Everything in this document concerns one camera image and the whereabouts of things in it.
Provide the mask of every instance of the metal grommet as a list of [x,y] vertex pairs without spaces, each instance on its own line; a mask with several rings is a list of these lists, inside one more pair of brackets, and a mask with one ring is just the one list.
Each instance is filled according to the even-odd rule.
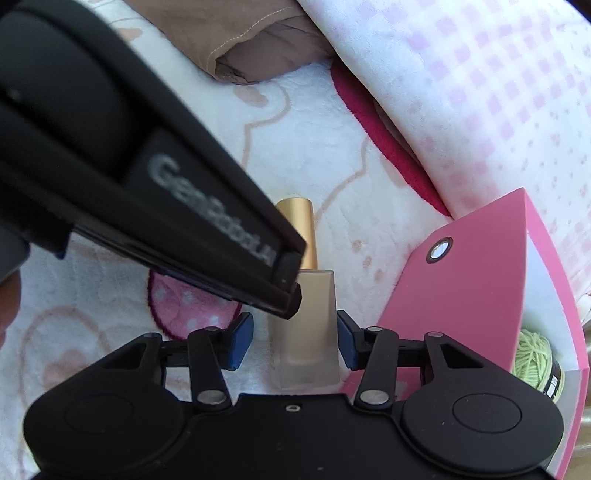
[[390,400],[390,397],[383,390],[366,390],[361,392],[359,399],[368,405],[383,405]]
[[427,253],[427,263],[439,262],[452,249],[453,238],[450,236],[444,237],[437,241]]
[[226,394],[221,390],[203,390],[197,395],[197,401],[204,405],[219,405],[227,399]]

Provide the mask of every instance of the circular gripper cap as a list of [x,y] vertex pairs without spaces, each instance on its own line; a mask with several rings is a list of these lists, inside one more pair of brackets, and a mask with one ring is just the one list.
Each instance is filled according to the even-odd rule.
[[560,412],[529,385],[499,372],[454,370],[412,394],[402,408],[410,439],[431,458],[467,473],[516,474],[548,459],[562,437]]
[[149,464],[182,426],[172,393],[133,371],[99,370],[39,398],[23,430],[42,470],[99,480]]

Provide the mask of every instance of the red fabric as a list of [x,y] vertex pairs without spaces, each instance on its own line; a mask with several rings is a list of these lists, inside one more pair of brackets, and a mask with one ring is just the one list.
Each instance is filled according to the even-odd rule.
[[337,93],[384,157],[423,200],[443,215],[451,216],[427,172],[417,165],[386,128],[374,107],[374,98],[363,84],[339,59],[333,62],[330,72]]

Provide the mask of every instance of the pink box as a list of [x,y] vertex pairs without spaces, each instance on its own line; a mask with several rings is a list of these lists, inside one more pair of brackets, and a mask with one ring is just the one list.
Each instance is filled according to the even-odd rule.
[[[428,262],[446,237],[452,241],[445,255]],[[417,247],[379,325],[407,339],[444,332],[508,371],[522,326],[548,338],[565,372],[557,403],[564,436],[548,471],[564,476],[579,431],[589,363],[569,282],[524,189],[441,227]],[[351,376],[345,390],[356,388],[356,379]],[[418,369],[398,369],[399,398],[419,386]]]

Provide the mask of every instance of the label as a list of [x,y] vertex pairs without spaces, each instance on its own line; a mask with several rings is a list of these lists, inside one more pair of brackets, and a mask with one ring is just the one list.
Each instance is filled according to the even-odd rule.
[[548,382],[546,383],[544,389],[542,390],[542,393],[544,393],[545,395],[548,395],[550,400],[554,401],[554,398],[556,396],[556,392],[558,391],[558,386],[560,385],[561,381],[562,381],[562,371],[560,369],[560,365],[553,358],[552,359],[552,371],[550,372],[550,378],[548,379]]

